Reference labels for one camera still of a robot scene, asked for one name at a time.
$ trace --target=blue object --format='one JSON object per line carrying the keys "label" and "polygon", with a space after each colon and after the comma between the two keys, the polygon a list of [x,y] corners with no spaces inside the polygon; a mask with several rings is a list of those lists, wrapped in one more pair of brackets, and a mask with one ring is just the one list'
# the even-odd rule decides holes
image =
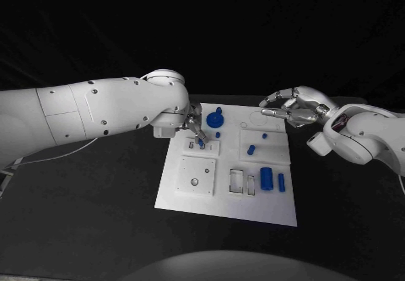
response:
{"label": "blue object", "polygon": [[280,192],[286,192],[284,174],[279,174],[279,189]]}
{"label": "blue object", "polygon": [[273,169],[260,169],[260,187],[263,190],[273,190]]}
{"label": "blue object", "polygon": [[221,107],[218,107],[217,111],[212,112],[207,116],[207,124],[212,128],[220,128],[224,125],[224,116],[222,116],[222,109],[221,109]]}
{"label": "blue object", "polygon": [[248,149],[248,155],[253,155],[254,152],[256,152],[256,146],[251,145],[251,146],[250,146],[250,149]]}

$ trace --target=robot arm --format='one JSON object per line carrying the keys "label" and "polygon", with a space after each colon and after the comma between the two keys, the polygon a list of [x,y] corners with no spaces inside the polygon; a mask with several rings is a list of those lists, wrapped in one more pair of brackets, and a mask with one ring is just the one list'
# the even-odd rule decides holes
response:
{"label": "robot arm", "polygon": [[155,127],[173,138],[179,127],[201,130],[183,76],[156,70],[140,78],[113,78],[0,93],[0,168],[45,148]]}
{"label": "robot arm", "polygon": [[296,128],[315,122],[323,125],[323,132],[307,141],[319,155],[333,150],[361,165],[378,159],[405,176],[404,114],[364,104],[339,108],[320,91],[306,86],[276,92],[260,106],[266,107],[279,98],[290,98],[283,108],[264,108],[261,114],[287,119]]}

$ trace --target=black table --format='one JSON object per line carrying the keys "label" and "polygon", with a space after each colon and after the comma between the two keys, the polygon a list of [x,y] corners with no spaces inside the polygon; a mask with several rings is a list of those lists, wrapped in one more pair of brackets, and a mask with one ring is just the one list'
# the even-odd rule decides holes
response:
{"label": "black table", "polygon": [[[261,101],[192,98],[250,106]],[[320,157],[306,145],[318,124],[287,130],[297,228],[155,209],[169,140],[155,139],[149,126],[18,169],[0,200],[0,273],[117,280],[171,256],[234,249],[296,258],[362,280],[405,277],[405,195],[397,174],[377,160],[361,166],[335,153]]]}

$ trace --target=white board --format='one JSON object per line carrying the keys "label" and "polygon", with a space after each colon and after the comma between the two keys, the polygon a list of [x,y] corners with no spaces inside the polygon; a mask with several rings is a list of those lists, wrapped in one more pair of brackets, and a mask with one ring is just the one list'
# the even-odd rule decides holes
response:
{"label": "white board", "polygon": [[[207,115],[215,112],[218,107],[222,108],[225,123],[221,128],[215,129],[207,125],[205,120]],[[178,132],[176,137],[171,139],[156,208],[297,226],[284,120],[263,116],[260,110],[257,107],[202,104],[202,129],[209,139],[215,141],[214,146],[209,149],[208,144],[207,150],[199,147],[191,149],[189,143],[195,135],[189,130]],[[217,132],[221,132],[221,138],[215,137]],[[263,133],[269,134],[269,140],[261,138]],[[244,154],[250,142],[257,146],[251,158],[248,158],[248,153]],[[212,168],[209,170],[209,176],[214,175],[211,187],[208,178],[202,181],[205,185],[201,190],[196,189],[199,185],[185,185],[192,176],[181,175],[179,172],[185,168],[181,163],[185,156],[201,159],[195,161],[195,163],[201,163],[199,173],[207,169],[208,159],[215,160],[212,163],[215,174],[212,174]],[[260,169],[263,167],[273,169],[274,189],[271,191],[260,188]],[[244,171],[243,193],[230,192],[231,170]],[[279,173],[284,174],[286,192],[279,190]],[[183,192],[178,190],[179,179],[183,179],[181,183]],[[204,190],[212,190],[209,196],[199,194]]]}

